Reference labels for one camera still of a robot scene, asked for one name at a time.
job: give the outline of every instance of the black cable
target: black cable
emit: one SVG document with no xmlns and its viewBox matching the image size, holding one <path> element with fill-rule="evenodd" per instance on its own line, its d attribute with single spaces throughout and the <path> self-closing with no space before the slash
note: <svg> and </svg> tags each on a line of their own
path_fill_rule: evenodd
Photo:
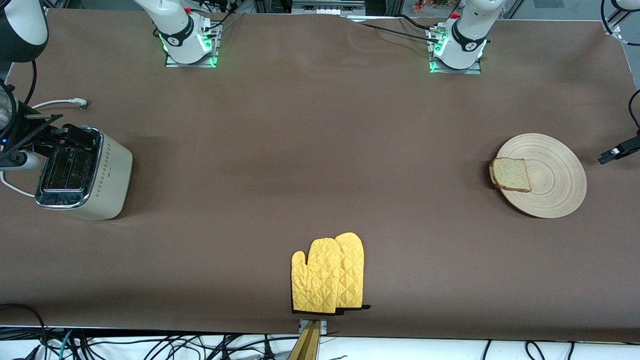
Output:
<svg viewBox="0 0 640 360">
<path fill-rule="evenodd" d="M 404 20 L 407 20 L 408 22 L 411 22 L 411 25 L 415 26 L 416 28 L 423 29 L 423 30 L 428 30 L 429 29 L 429 26 L 420 25 L 417 22 L 413 21 L 412 18 L 410 18 L 409 16 L 407 16 L 407 15 L 405 15 L 403 13 L 399 13 L 397 15 L 394 15 L 394 17 L 401 17 Z"/>
<path fill-rule="evenodd" d="M 264 335 L 264 360 L 276 360 L 276 355 L 271 350 L 271 344 L 269 344 L 269 336 Z"/>
<path fill-rule="evenodd" d="M 607 17 L 604 15 L 604 2 L 605 0 L 602 0 L 602 2 L 600 3 L 600 17 L 602 18 L 602 24 L 604 25 L 604 28 L 607 30 L 608 34 L 613 35 L 613 31 L 611 31 L 611 27 L 609 27 Z M 626 40 L 623 40 L 622 43 L 629 46 L 640 46 L 640 44 L 638 44 L 637 42 L 628 42 Z"/>
<path fill-rule="evenodd" d="M 158 343 L 157 343 L 157 344 L 155 344 L 155 345 L 154 345 L 154 347 L 152 347 L 152 348 L 151 348 L 151 350 L 149 350 L 149 352 L 147 352 L 147 354 L 145 355 L 145 357 L 144 357 L 144 359 L 143 359 L 143 360 L 147 360 L 147 358 L 148 358 L 149 356 L 151 356 L 151 353 L 153 353 L 153 351 L 154 351 L 158 346 L 160 346 L 160 344 L 162 344 L 163 342 L 168 341 L 168 340 L 170 340 L 170 339 L 171 339 L 171 336 L 167 336 L 167 337 L 165 337 L 163 340 L 158 341 Z M 171 343 L 173 343 L 173 341 L 169 341 L 169 344 L 167 344 L 167 345 L 165 345 L 163 348 L 161 348 L 161 349 L 160 349 L 160 351 L 162 351 L 162 349 L 164 349 L 164 348 L 165 348 L 165 347 L 167 347 L 168 345 L 171 345 Z"/>
<path fill-rule="evenodd" d="M 453 13 L 456 12 L 456 9 L 458 8 L 458 6 L 460 6 L 460 0 L 458 0 L 458 2 L 456 3 L 456 6 L 453 7 L 453 9 L 451 10 L 451 13 L 449 13 L 449 17 L 451 17 L 451 15 L 453 15 Z"/>
<path fill-rule="evenodd" d="M 169 351 L 169 355 L 166 357 L 166 360 L 169 360 L 169 358 L 170 358 L 171 356 L 175 356 L 175 353 L 176 353 L 178 350 L 180 350 L 180 348 L 182 348 L 182 347 L 188 347 L 187 345 L 188 345 L 190 342 L 192 342 L 193 340 L 195 340 L 197 337 L 198 337 L 197 335 L 196 335 L 196 336 L 193 336 L 191 339 L 189 339 L 189 340 L 185 340 L 182 344 L 180 344 L 180 345 L 178 345 L 178 346 L 176 346 L 176 347 L 174 347 L 174 346 L 172 345 L 172 346 L 171 346 L 171 348 L 172 348 L 172 349 L 171 349 L 171 351 Z"/>
<path fill-rule="evenodd" d="M 486 360 L 486 353 L 489 352 L 489 345 L 491 345 L 491 339 L 486 341 L 486 346 L 484 347 L 484 351 L 482 353 L 482 360 Z"/>
<path fill-rule="evenodd" d="M 44 347 L 44 359 L 48 359 L 48 354 L 47 354 L 47 331 L 45 330 L 46 325 L 44 324 L 44 321 L 42 320 L 42 317 L 40 316 L 40 314 L 38 314 L 38 311 L 35 311 L 32 307 L 27 306 L 27 305 L 22 305 L 22 304 L 14 304 L 14 303 L 6 303 L 6 304 L 0 304 L 0 309 L 3 307 L 16 307 L 18 309 L 24 309 L 29 311 L 30 313 L 34 314 L 37 318 L 38 318 L 38 322 L 40 323 L 40 329 L 42 330 L 42 339 L 40 340 L 41 342 L 44 341 L 45 347 Z"/>
<path fill-rule="evenodd" d="M 286 337 L 283 337 L 283 338 L 269 339 L 269 341 L 296 340 L 296 339 L 298 339 L 298 338 L 299 338 L 299 336 L 286 336 Z M 231 351 L 229 352 L 229 355 L 228 355 L 228 356 L 226 356 L 226 357 L 222 357 L 220 360 L 228 360 L 228 359 L 229 359 L 229 356 L 233 355 L 233 353 L 234 353 L 234 352 L 242 351 L 242 350 L 246 350 L 247 348 L 250 348 L 250 347 L 252 347 L 252 346 L 254 346 L 254 345 L 257 345 L 257 344 L 261 344 L 261 343 L 263 343 L 263 342 L 264 342 L 264 340 L 254 341 L 253 343 L 249 343 L 249 344 L 243 345 L 243 346 L 241 346 L 241 347 L 239 347 L 239 348 L 235 348 L 235 349 L 233 349 L 233 350 L 231 350 Z"/>
<path fill-rule="evenodd" d="M 6 8 L 6 6 L 9 5 L 10 2 L 11 0 L 3 0 L 2 3 L 0 3 L 0 11 L 4 10 L 4 8 Z"/>
<path fill-rule="evenodd" d="M 638 94 L 640 94 L 640 89 L 636 90 L 636 92 L 634 92 L 634 94 L 631 95 L 631 99 L 629 99 L 629 104 L 628 104 L 627 107 L 629 108 L 629 115 L 631 115 L 631 118 L 634 119 L 634 123 L 636 123 L 636 127 L 640 131 L 640 124 L 638 124 L 638 119 L 636 119 L 636 115 L 634 114 L 634 110 L 631 108 L 631 106 L 634 103 L 634 99 L 636 98 L 636 96 Z"/>
<path fill-rule="evenodd" d="M 229 15 L 231 15 L 231 14 L 233 14 L 233 13 L 234 13 L 234 12 L 228 12 L 228 13 L 225 15 L 225 17 L 224 17 L 224 18 L 222 18 L 222 20 L 220 20 L 220 22 L 219 22 L 219 23 L 217 23 L 217 24 L 215 24 L 215 25 L 213 25 L 213 26 L 209 26 L 208 28 L 204 28 L 204 31 L 209 31 L 209 30 L 211 30 L 211 29 L 215 29 L 215 28 L 217 28 L 218 26 L 222 25 L 222 23 L 227 19 L 227 17 L 229 17 Z"/>
<path fill-rule="evenodd" d="M 540 359 L 541 360 L 545 360 L 545 355 L 542 354 L 542 350 L 540 350 L 540 347 L 538 346 L 538 344 L 536 344 L 533 341 L 527 341 L 526 343 L 524 343 L 524 350 L 527 352 L 527 355 L 529 356 L 529 359 L 531 360 L 536 360 L 535 357 L 533 357 L 533 355 L 531 355 L 531 353 L 529 352 L 529 345 L 533 344 L 533 346 L 536 347 L 536 350 L 538 350 L 538 353 L 540 354 Z"/>
<path fill-rule="evenodd" d="M 375 26 L 375 25 L 370 25 L 370 24 L 362 24 L 364 26 L 369 26 L 370 28 L 374 28 L 374 29 L 378 29 L 378 30 L 382 30 L 382 31 L 388 31 L 390 33 L 394 33 L 394 34 L 398 34 L 398 35 L 402 35 L 405 37 L 410 37 L 410 38 L 417 38 L 420 40 L 424 40 L 424 41 L 429 41 L 429 42 L 438 42 L 438 40 L 434 39 L 434 38 L 426 38 L 426 37 L 419 37 L 417 35 L 412 35 L 412 34 L 407 34 L 407 33 L 402 33 L 400 31 L 396 31 L 396 30 L 391 30 L 391 29 L 387 29 L 387 28 L 381 28 L 379 26 Z"/>
<path fill-rule="evenodd" d="M 569 341 L 571 343 L 571 347 L 569 348 L 569 354 L 566 356 L 566 360 L 571 360 L 571 356 L 573 355 L 573 348 L 575 348 L 575 341 Z"/>
<path fill-rule="evenodd" d="M 211 351 L 211 353 L 205 358 L 205 360 L 213 360 L 213 358 L 216 357 L 218 354 L 220 354 L 223 351 L 223 349 L 227 348 L 227 345 L 231 344 L 240 336 L 241 336 L 240 334 L 232 334 L 232 335 L 229 335 L 229 337 L 225 335 L 222 341 L 218 344 L 218 346 L 216 346 L 215 349 L 213 349 L 213 351 Z"/>
<path fill-rule="evenodd" d="M 31 60 L 31 67 L 33 67 L 33 77 L 31 78 L 31 88 L 29 88 L 29 93 L 27 97 L 24 99 L 24 104 L 28 105 L 31 100 L 31 96 L 33 96 L 33 92 L 36 90 L 36 81 L 38 80 L 38 67 L 36 67 L 36 61 Z"/>
<path fill-rule="evenodd" d="M 100 345 L 100 344 L 131 345 L 131 344 L 138 344 L 138 343 L 151 343 L 151 342 L 157 342 L 157 341 L 165 341 L 165 340 L 145 339 L 145 340 L 123 341 L 123 342 L 119 342 L 119 341 L 97 341 L 95 343 L 90 343 L 89 346 Z"/>
<path fill-rule="evenodd" d="M 33 130 L 32 132 L 30 132 L 27 136 L 25 136 L 24 138 L 22 138 L 22 140 L 20 140 L 19 142 L 17 142 L 14 146 L 10 147 L 9 150 L 6 151 L 6 153 L 2 154 L 0 156 L 0 163 L 9 157 L 9 155 L 13 152 L 16 151 L 17 149 L 20 149 L 21 147 L 23 147 L 25 144 L 27 144 L 29 141 L 31 141 L 31 139 L 33 139 L 34 137 L 36 137 L 37 135 L 40 134 L 40 132 L 42 130 L 44 130 L 47 126 L 51 125 L 52 122 L 60 119 L 62 117 L 62 114 L 57 114 L 57 115 L 51 115 L 51 119 L 45 121 L 42 125 L 38 126 L 35 130 Z"/>
</svg>

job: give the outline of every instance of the brown tablecloth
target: brown tablecloth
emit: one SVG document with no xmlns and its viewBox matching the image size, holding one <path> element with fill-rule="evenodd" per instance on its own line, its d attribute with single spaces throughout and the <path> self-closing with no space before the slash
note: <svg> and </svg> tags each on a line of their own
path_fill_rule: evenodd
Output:
<svg viewBox="0 0 640 360">
<path fill-rule="evenodd" d="M 599 22 L 498 22 L 480 76 L 430 74 L 420 40 L 331 15 L 244 16 L 217 69 L 164 68 L 144 12 L 49 27 L 33 104 L 93 100 L 60 124 L 102 129 L 134 172 L 106 222 L 0 186 L 0 301 L 51 325 L 296 332 L 291 254 L 353 231 L 372 308 L 330 331 L 640 340 L 640 156 L 596 161 L 634 134 L 634 84 Z M 21 96 L 30 78 L 16 65 Z M 575 213 L 532 218 L 490 185 L 488 161 L 529 132 L 584 165 Z M 38 172 L 7 177 L 34 190 Z"/>
</svg>

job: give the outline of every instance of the yellow oven mitt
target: yellow oven mitt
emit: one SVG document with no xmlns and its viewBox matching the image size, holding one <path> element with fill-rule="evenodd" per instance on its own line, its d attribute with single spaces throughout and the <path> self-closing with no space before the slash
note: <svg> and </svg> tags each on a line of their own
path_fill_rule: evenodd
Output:
<svg viewBox="0 0 640 360">
<path fill-rule="evenodd" d="M 364 285 L 364 249 L 362 241 L 354 233 L 344 233 L 335 237 L 340 246 L 340 281 L 338 282 L 338 308 L 362 308 L 362 287 Z"/>
<path fill-rule="evenodd" d="M 298 251 L 291 257 L 291 298 L 294 312 L 335 313 L 342 251 L 331 238 L 311 243 L 308 261 Z"/>
</svg>

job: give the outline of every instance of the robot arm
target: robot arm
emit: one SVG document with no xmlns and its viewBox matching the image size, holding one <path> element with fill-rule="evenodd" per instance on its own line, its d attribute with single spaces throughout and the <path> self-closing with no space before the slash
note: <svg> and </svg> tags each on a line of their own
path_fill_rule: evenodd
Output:
<svg viewBox="0 0 640 360">
<path fill-rule="evenodd" d="M 452 69 L 467 69 L 482 56 L 486 36 L 506 0 L 468 0 L 462 16 L 438 24 L 444 28 L 442 44 L 434 55 Z"/>
<path fill-rule="evenodd" d="M 0 58 L 26 63 L 47 46 L 49 30 L 41 0 L 10 0 L 0 10 Z"/>
<path fill-rule="evenodd" d="M 640 0 L 611 0 L 611 4 L 618 10 L 636 12 L 640 10 Z"/>
<path fill-rule="evenodd" d="M 166 52 L 176 61 L 190 64 L 212 51 L 203 37 L 211 34 L 211 20 L 187 13 L 179 0 L 134 0 L 151 17 Z"/>
</svg>

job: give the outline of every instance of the wooden plate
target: wooden plate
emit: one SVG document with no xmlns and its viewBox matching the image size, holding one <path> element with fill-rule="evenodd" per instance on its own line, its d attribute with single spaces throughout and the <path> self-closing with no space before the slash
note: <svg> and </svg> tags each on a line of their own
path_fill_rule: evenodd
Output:
<svg viewBox="0 0 640 360">
<path fill-rule="evenodd" d="M 524 159 L 531 192 L 502 190 L 516 208 L 539 218 L 573 213 L 587 194 L 587 177 L 578 157 L 565 144 L 542 134 L 522 134 L 507 141 L 498 158 Z"/>
</svg>

